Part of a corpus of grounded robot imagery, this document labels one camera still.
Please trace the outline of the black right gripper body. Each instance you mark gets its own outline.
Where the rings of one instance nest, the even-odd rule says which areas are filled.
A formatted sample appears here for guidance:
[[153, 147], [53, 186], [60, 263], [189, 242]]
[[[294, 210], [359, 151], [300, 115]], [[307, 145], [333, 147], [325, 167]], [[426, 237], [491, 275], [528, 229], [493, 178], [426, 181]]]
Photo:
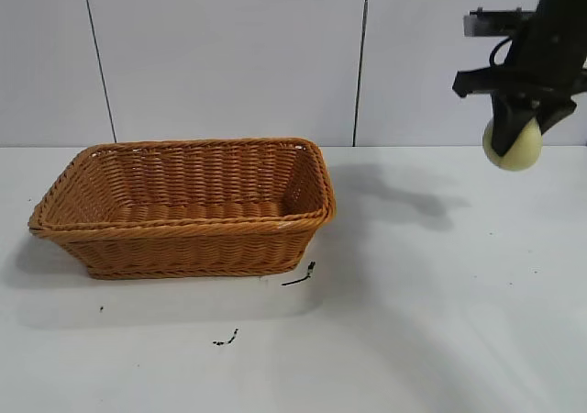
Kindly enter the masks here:
[[471, 11], [464, 17], [467, 37], [502, 37], [510, 47], [502, 63], [459, 71], [453, 91], [469, 95], [504, 94], [527, 98], [531, 104], [570, 99], [585, 90], [584, 11]]

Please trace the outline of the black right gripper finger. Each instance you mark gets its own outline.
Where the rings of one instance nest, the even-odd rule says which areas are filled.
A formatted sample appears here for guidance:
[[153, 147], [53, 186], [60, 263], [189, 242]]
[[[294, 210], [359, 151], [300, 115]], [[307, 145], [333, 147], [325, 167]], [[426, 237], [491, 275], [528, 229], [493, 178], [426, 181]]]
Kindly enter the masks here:
[[540, 132], [546, 134], [564, 118], [572, 115], [577, 104], [572, 99], [544, 101], [537, 109], [536, 120]]
[[505, 156], [522, 129], [536, 116], [536, 109], [527, 98], [504, 94], [492, 94], [492, 108], [491, 147], [498, 156]]

